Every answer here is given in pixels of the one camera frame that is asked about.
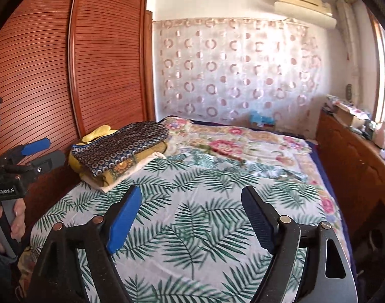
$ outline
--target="silver bolt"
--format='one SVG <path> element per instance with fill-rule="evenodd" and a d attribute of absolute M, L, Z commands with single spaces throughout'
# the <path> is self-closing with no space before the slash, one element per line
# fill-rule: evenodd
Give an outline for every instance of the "silver bolt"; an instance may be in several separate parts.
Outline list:
<path fill-rule="evenodd" d="M 329 224 L 329 223 L 326 222 L 326 221 L 321 222 L 321 226 L 322 226 L 325 230 L 331 229 L 331 224 Z"/>
<path fill-rule="evenodd" d="M 291 218 L 287 215 L 283 215 L 279 219 L 282 223 L 291 223 Z"/>
<path fill-rule="evenodd" d="M 63 226 L 64 226 L 64 224 L 62 222 L 58 222 L 58 223 L 54 224 L 52 229 L 54 229 L 55 231 L 58 231 L 58 230 L 62 229 Z"/>
<path fill-rule="evenodd" d="M 96 215 L 92 218 L 94 224 L 100 224 L 103 222 L 104 218 L 101 215 Z"/>

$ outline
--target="brown wooden cabinet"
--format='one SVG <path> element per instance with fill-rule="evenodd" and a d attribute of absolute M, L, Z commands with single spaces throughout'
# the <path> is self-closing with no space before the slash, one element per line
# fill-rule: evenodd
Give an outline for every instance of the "brown wooden cabinet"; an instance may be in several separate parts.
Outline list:
<path fill-rule="evenodd" d="M 385 161 L 379 149 L 342 126 L 333 116 L 320 114 L 316 139 L 320 160 L 347 222 L 351 241 L 367 231 L 365 221 L 379 201 L 385 204 Z"/>

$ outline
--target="green leaf pattern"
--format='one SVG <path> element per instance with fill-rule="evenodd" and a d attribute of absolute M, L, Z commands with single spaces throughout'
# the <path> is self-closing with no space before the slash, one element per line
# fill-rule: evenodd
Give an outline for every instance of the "green leaf pattern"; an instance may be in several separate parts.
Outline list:
<path fill-rule="evenodd" d="M 199 149 L 156 158 L 107 194 L 84 183 L 76 186 L 33 228 L 33 258 L 54 223 L 84 224 L 137 185 L 142 206 L 124 246 L 113 255 L 133 301 L 249 302 L 271 258 L 244 212 L 242 188 L 254 186 L 280 214 L 298 222 L 325 219 L 317 189 L 303 183 L 303 174 L 282 176 L 286 174 L 276 166 L 220 158 Z M 304 256 L 301 250 L 288 300 L 295 297 Z M 90 300 L 98 302 L 84 250 L 79 250 L 79 261 Z"/>

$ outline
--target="human hand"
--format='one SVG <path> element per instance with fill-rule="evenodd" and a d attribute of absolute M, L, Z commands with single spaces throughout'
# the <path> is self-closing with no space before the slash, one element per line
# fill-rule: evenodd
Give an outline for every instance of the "human hand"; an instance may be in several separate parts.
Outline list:
<path fill-rule="evenodd" d="M 11 224 L 11 233 L 10 236 L 13 239 L 21 239 L 24 236 L 25 232 L 25 223 L 24 223 L 24 211 L 25 211 L 25 203 L 24 199 L 20 198 L 16 201 L 13 208 L 14 214 L 16 215 L 13 223 Z M 0 218 L 2 217 L 3 209 L 0 206 Z M 0 254 L 5 253 L 5 248 L 0 243 Z"/>

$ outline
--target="person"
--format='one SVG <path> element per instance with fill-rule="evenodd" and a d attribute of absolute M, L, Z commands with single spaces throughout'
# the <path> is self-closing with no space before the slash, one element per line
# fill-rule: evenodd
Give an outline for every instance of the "person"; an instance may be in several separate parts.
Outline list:
<path fill-rule="evenodd" d="M 13 239 L 20 240 L 24 236 L 25 223 L 24 223 L 24 211 L 25 203 L 22 198 L 18 199 L 14 205 L 14 214 L 16 215 L 13 223 L 11 224 L 10 236 Z M 3 210 L 0 206 L 0 218 Z M 10 259 L 5 256 L 5 249 L 0 243 L 0 303 L 1 302 L 14 302 L 15 295 L 11 285 L 11 269 L 10 264 L 14 263 L 16 259 Z"/>

